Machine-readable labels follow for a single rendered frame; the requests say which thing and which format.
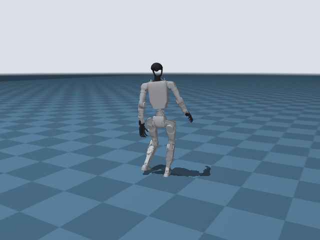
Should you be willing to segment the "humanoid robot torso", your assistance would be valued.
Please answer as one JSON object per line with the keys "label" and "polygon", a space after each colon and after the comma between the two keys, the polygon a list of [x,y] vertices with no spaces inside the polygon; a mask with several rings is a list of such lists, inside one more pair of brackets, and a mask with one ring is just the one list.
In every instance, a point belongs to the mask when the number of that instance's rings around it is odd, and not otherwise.
{"label": "humanoid robot torso", "polygon": [[149,102],[153,109],[158,109],[152,118],[152,125],[157,128],[165,128],[165,120],[167,120],[165,111],[162,110],[167,107],[169,102],[169,88],[166,81],[165,78],[160,81],[150,80],[147,84]]}

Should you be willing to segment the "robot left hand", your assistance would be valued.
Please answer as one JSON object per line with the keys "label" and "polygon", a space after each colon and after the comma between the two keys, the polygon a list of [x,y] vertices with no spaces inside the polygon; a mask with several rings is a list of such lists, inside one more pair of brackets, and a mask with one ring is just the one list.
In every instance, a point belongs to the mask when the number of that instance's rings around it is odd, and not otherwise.
{"label": "robot left hand", "polygon": [[[141,121],[139,120],[138,121],[139,122],[139,125],[140,125],[140,127],[139,127],[139,135],[141,136],[141,137],[146,137],[146,136],[148,136],[147,134],[146,134],[146,132],[145,132],[145,130],[148,132],[148,130],[145,128],[145,126],[144,126],[144,124],[145,123],[143,123],[143,124],[141,124]],[[145,136],[146,135],[146,136]]]}

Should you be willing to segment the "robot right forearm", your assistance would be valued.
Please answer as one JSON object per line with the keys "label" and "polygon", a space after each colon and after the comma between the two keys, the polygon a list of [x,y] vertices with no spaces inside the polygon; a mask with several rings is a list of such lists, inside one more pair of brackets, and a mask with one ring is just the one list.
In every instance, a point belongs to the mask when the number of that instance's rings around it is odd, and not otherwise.
{"label": "robot right forearm", "polygon": [[181,97],[181,99],[183,102],[179,104],[179,107],[181,108],[182,113],[185,115],[185,113],[189,113],[189,112],[188,112],[188,109],[187,109],[186,104],[185,104],[182,97]]}

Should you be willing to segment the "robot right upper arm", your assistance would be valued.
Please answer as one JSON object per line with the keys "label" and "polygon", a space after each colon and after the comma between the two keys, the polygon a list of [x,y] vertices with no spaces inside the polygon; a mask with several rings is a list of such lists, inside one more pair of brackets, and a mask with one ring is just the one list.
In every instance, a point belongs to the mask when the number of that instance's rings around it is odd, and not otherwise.
{"label": "robot right upper arm", "polygon": [[172,93],[173,93],[173,95],[175,96],[175,101],[176,101],[176,103],[179,105],[179,104],[181,104],[181,103],[183,103],[183,100],[182,100],[182,98],[181,98],[181,96],[180,96],[180,93],[179,93],[179,91],[178,91],[178,88],[176,87],[176,84],[173,82],[173,81],[166,81],[166,84],[167,84],[167,87],[169,88],[169,89],[171,89],[171,91],[172,91]]}

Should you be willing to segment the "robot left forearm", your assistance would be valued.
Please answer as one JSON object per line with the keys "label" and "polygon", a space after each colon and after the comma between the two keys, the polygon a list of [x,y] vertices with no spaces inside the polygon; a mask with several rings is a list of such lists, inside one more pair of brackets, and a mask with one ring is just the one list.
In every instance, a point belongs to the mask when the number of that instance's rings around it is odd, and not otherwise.
{"label": "robot left forearm", "polygon": [[138,121],[141,121],[141,124],[144,124],[144,123],[145,123],[145,120],[144,120],[144,111],[145,111],[145,109],[139,107],[139,105],[138,105]]}

